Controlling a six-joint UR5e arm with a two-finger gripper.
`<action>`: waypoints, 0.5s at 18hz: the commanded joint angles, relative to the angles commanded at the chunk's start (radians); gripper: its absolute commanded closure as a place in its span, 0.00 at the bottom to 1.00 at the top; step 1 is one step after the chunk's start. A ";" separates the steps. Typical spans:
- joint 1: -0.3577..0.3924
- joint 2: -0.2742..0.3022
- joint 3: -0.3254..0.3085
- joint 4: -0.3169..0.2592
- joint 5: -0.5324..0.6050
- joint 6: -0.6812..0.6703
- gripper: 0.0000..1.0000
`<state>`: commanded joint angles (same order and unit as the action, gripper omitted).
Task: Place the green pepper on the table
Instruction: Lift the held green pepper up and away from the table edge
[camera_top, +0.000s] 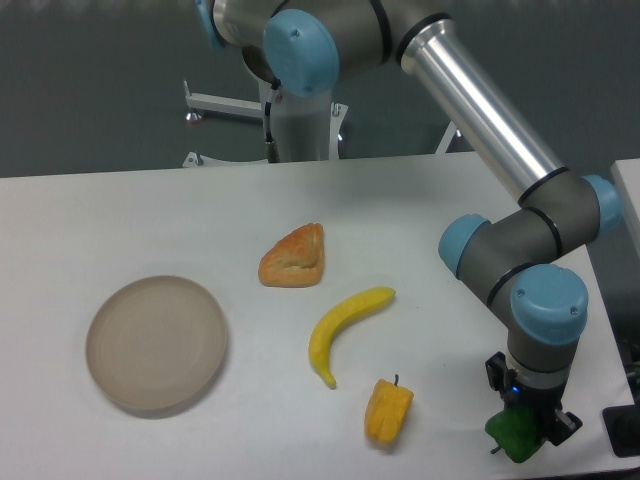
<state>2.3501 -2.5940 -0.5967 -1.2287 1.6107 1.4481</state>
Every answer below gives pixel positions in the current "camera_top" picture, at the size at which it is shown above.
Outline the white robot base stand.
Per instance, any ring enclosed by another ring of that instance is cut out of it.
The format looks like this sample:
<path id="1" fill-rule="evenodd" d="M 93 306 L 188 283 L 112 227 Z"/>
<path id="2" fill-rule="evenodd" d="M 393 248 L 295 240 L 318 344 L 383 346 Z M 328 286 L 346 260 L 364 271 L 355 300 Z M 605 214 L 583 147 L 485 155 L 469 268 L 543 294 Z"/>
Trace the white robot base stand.
<path id="1" fill-rule="evenodd" d="M 411 154 L 453 154 L 472 147 L 457 126 L 431 100 L 396 90 L 353 95 L 346 102 L 332 92 L 302 98 L 258 82 L 257 101 L 196 93 L 183 83 L 185 120 L 207 119 L 254 124 L 261 151 L 244 159 L 193 148 L 185 168 L 260 165 Z"/>

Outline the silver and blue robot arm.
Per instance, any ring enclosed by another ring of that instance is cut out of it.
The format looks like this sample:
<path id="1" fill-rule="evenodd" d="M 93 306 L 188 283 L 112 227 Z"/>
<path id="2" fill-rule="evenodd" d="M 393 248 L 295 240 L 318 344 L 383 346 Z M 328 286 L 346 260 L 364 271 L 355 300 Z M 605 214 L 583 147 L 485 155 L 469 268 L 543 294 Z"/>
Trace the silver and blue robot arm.
<path id="1" fill-rule="evenodd" d="M 397 62 L 416 77 L 518 203 L 492 223 L 454 221 L 438 252 L 505 325 L 507 349 L 486 362 L 504 409 L 496 441 L 559 445 L 581 421 L 562 395 L 587 321 L 583 281 L 556 262 L 617 225 L 621 202 L 598 176 L 561 164 L 491 84 L 435 1 L 199 1 L 209 43 L 240 48 L 265 85 L 272 163 L 326 160 L 329 101 L 342 79 Z"/>

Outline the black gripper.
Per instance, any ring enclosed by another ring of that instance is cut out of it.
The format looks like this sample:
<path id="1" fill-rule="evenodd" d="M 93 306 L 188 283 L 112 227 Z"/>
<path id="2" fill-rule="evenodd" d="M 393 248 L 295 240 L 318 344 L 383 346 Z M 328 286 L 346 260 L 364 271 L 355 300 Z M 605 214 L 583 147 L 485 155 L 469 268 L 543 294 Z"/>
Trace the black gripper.
<path id="1" fill-rule="evenodd" d="M 485 362 L 489 387 L 497 392 L 504 409 L 525 407 L 540 415 L 540 432 L 544 441 L 559 446 L 582 426 L 572 412 L 562 410 L 562 399 L 569 379 L 570 367 L 555 372 L 538 372 L 508 360 L 496 352 Z"/>

